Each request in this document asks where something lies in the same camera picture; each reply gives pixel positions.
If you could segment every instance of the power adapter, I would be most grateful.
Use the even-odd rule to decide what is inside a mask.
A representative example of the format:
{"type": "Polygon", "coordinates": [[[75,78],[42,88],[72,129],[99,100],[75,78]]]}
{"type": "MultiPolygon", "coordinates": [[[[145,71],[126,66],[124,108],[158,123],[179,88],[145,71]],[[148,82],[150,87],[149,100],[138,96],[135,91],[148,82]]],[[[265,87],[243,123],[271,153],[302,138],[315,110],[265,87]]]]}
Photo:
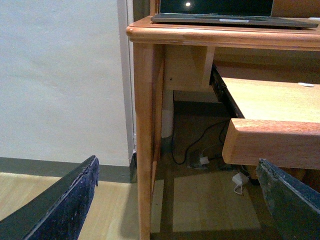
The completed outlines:
{"type": "Polygon", "coordinates": [[[243,186],[248,183],[249,178],[242,172],[239,172],[232,177],[232,181],[236,184],[233,191],[238,195],[242,195],[243,186]]]}
{"type": "Polygon", "coordinates": [[[232,181],[237,185],[245,185],[248,183],[249,178],[244,175],[242,172],[237,173],[233,176],[232,181]]]}

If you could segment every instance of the baseboard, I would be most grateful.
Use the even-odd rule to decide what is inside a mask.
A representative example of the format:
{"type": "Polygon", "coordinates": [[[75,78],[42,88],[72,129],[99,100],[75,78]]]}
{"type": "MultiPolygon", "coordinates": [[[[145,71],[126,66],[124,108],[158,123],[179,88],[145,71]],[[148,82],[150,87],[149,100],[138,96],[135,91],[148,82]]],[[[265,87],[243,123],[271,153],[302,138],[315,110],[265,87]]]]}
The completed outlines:
{"type": "MultiPolygon", "coordinates": [[[[80,163],[42,161],[0,157],[0,172],[35,176],[63,177],[80,163]]],[[[100,165],[99,180],[116,183],[132,183],[135,168],[132,166],[100,165]]]]}

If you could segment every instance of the wooden floor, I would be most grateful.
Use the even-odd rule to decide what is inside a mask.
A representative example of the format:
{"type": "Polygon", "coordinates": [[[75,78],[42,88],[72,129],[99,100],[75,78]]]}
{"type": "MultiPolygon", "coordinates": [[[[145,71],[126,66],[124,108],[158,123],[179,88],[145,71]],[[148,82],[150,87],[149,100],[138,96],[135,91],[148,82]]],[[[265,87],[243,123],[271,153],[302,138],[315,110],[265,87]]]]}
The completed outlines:
{"type": "MultiPolygon", "coordinates": [[[[174,156],[183,160],[186,147],[211,124],[226,117],[176,115],[174,156]]],[[[213,127],[190,151],[219,156],[218,136],[223,124],[213,127]]],[[[222,159],[208,169],[190,169],[162,156],[152,203],[154,240],[273,240],[281,239],[266,208],[262,190],[248,183],[243,196],[233,192],[237,169],[221,170],[222,159]]],[[[0,172],[0,219],[5,218],[55,183],[58,177],[0,172]]],[[[100,181],[85,220],[80,240],[138,240],[136,183],[100,181]]]]}

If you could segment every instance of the power cord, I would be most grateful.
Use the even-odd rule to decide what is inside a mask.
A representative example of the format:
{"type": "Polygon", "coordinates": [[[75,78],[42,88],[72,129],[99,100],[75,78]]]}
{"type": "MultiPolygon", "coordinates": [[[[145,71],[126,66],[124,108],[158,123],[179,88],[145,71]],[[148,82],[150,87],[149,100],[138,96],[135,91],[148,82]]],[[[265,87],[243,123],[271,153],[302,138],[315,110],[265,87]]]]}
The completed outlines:
{"type": "Polygon", "coordinates": [[[224,144],[224,143],[225,143],[226,136],[224,136],[224,140],[223,140],[223,141],[222,141],[222,139],[221,139],[221,136],[222,136],[222,133],[224,132],[226,126],[228,126],[228,123],[229,123],[229,121],[226,121],[226,122],[224,123],[223,128],[221,129],[221,132],[220,132],[220,134],[219,134],[219,142],[220,142],[221,144],[224,144]]]}
{"type": "Polygon", "coordinates": [[[197,143],[205,136],[205,134],[206,134],[206,132],[207,132],[208,130],[210,130],[211,128],[213,128],[213,127],[215,127],[215,126],[217,126],[217,125],[219,125],[219,124],[223,124],[223,123],[224,123],[223,128],[222,128],[222,130],[221,130],[221,132],[220,132],[220,134],[219,134],[219,141],[223,144],[223,142],[221,141],[221,135],[222,135],[222,133],[223,133],[223,131],[224,131],[227,123],[230,121],[230,119],[224,120],[224,121],[221,121],[221,122],[217,122],[217,123],[215,123],[215,124],[212,124],[212,125],[208,126],[208,127],[204,130],[204,132],[203,132],[203,134],[201,135],[201,137],[200,137],[198,140],[194,141],[192,144],[190,144],[190,145],[186,148],[185,153],[184,153],[184,159],[183,159],[183,161],[182,161],[182,162],[177,162],[177,161],[176,161],[176,158],[175,158],[175,156],[174,156],[174,137],[175,137],[175,125],[176,125],[176,117],[175,117],[175,91],[174,91],[174,90],[173,90],[173,97],[172,97],[172,98],[173,98],[173,120],[172,120],[172,136],[171,136],[171,156],[172,156],[172,159],[173,159],[173,161],[174,161],[175,164],[177,164],[177,165],[182,165],[182,164],[184,164],[184,163],[186,162],[186,160],[187,160],[187,155],[188,155],[189,149],[190,149],[192,146],[194,146],[195,144],[197,144],[197,143]]]}
{"type": "Polygon", "coordinates": [[[187,155],[188,155],[188,151],[189,151],[189,149],[191,148],[191,147],[193,147],[195,144],[197,144],[198,142],[200,142],[200,140],[205,136],[205,134],[206,134],[206,132],[208,131],[208,130],[210,130],[211,128],[213,128],[213,127],[215,127],[215,126],[217,126],[217,125],[219,125],[219,124],[223,124],[223,123],[226,123],[226,122],[229,122],[229,119],[228,120],[225,120],[225,121],[221,121],[221,122],[217,122],[217,123],[215,123],[215,124],[212,124],[212,125],[210,125],[210,126],[208,126],[205,130],[204,130],[204,132],[203,132],[203,134],[201,135],[201,137],[199,137],[198,138],[198,140],[196,140],[196,141],[194,141],[192,144],[190,144],[187,148],[186,148],[186,150],[185,150],[185,153],[184,153],[184,159],[183,159],[183,161],[182,162],[177,162],[176,161],[176,159],[175,159],[175,157],[174,157],[174,152],[173,152],[173,136],[174,136],[174,132],[172,133],[172,141],[171,141],[171,156],[172,156],[172,159],[173,159],[173,161],[175,162],[175,164],[177,164],[177,165],[182,165],[182,164],[184,164],[185,162],[186,162],[186,160],[187,160],[187,155]]]}

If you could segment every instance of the desk frame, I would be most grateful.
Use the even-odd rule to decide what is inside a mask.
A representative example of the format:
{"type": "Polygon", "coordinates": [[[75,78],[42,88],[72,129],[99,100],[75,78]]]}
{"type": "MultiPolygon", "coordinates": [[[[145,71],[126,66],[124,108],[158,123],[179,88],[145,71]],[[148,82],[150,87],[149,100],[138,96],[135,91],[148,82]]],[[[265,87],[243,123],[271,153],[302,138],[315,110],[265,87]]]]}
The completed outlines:
{"type": "Polygon", "coordinates": [[[151,204],[160,158],[164,45],[320,51],[320,28],[284,30],[152,24],[127,27],[133,42],[140,239],[150,239],[151,204]]]}

